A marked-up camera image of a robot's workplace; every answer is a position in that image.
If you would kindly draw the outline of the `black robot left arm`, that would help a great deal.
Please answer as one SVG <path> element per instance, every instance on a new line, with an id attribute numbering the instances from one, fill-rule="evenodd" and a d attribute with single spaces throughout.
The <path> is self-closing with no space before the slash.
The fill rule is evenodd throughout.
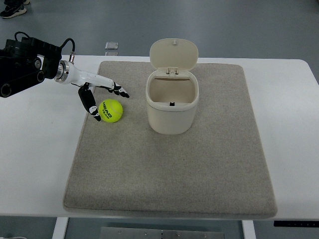
<path id="1" fill-rule="evenodd" d="M 61 62 L 62 49 L 72 43 L 71 60 L 75 42 L 67 38 L 61 46 L 49 44 L 22 31 L 8 39 L 0 51 L 0 96 L 10 97 L 42 83 L 45 79 L 60 79 L 67 74 L 66 64 Z"/>

